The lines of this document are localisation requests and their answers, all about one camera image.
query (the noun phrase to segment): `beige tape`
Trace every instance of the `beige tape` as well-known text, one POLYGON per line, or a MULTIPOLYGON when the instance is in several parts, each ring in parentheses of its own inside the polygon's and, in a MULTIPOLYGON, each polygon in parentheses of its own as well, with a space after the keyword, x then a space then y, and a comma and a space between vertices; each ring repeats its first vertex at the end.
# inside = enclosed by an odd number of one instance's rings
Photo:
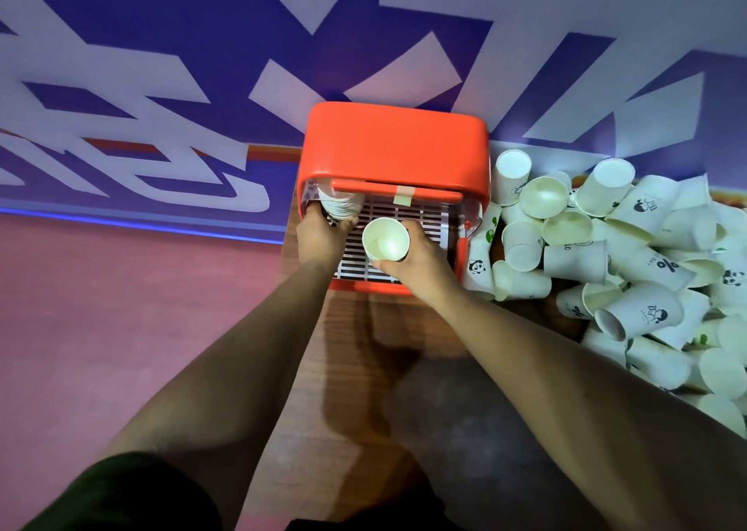
POLYGON ((397 193, 395 194, 395 204, 401 206, 410 206, 412 204, 412 196, 416 193, 414 186, 397 186, 397 193))

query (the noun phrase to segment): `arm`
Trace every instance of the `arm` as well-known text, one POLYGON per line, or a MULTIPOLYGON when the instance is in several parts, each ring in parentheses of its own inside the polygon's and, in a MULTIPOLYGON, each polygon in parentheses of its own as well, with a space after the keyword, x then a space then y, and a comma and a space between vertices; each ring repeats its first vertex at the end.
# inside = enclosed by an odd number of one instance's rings
POLYGON ((472 296, 420 225, 406 226, 405 261, 377 266, 449 323, 613 528, 747 526, 741 438, 571 340, 472 296))
POLYGON ((310 205, 298 270, 155 394, 102 458, 158 454, 200 484, 233 529, 354 224, 332 227, 310 205))

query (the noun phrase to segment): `left hand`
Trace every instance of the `left hand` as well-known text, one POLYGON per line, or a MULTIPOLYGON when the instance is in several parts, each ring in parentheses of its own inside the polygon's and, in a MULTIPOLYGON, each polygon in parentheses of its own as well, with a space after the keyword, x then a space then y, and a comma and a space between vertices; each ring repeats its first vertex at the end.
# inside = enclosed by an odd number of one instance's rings
POLYGON ((345 251, 347 234, 356 224, 357 216, 331 226, 322 214, 321 205, 310 202, 306 206, 306 216, 296 229, 300 264, 319 262, 334 272, 345 251))

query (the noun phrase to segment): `orange handle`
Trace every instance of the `orange handle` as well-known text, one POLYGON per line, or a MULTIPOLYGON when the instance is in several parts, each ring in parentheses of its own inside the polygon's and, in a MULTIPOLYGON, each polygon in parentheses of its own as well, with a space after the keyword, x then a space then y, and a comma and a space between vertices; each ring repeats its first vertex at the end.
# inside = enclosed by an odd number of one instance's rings
MULTIPOLYGON (((340 192, 357 192, 363 195, 378 195, 382 197, 394 197, 397 195, 397 185, 387 185, 386 183, 371 183, 370 181, 352 179, 332 179, 330 185, 334 190, 340 192)), ((464 200, 461 192, 422 187, 416 187, 416 191, 412 197, 416 200, 445 204, 459 204, 464 200)))

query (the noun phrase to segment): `metal grate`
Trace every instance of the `metal grate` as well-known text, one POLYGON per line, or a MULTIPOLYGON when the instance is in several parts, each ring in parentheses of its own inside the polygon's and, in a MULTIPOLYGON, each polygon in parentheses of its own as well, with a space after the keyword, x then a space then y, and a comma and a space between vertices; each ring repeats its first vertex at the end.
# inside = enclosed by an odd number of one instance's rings
POLYGON ((363 228, 371 220, 388 216, 397 220, 418 220, 423 225, 426 236, 437 242, 445 250, 449 243, 449 214, 442 213, 433 206, 413 203, 412 206, 399 206, 391 202, 372 201, 363 205, 359 223, 350 232, 345 243, 345 253, 337 268, 335 277, 354 281, 381 281, 399 283, 396 279, 371 266, 363 249, 363 228))

